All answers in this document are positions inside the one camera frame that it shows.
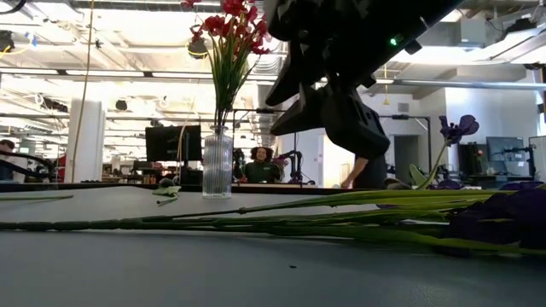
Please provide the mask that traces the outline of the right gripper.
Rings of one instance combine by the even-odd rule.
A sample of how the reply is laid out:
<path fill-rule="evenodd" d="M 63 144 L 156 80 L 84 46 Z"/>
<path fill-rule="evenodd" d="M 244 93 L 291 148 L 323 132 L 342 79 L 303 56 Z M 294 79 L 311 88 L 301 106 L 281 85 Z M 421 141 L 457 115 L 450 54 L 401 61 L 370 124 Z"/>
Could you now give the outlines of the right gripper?
<path fill-rule="evenodd" d="M 367 159 L 390 142 L 378 114 L 363 104 L 357 87 L 373 83 L 357 35 L 364 34 L 378 1 L 264 2 L 269 34 L 288 43 L 288 56 L 265 103 L 299 98 L 271 126 L 274 136 L 323 128 L 336 145 Z"/>

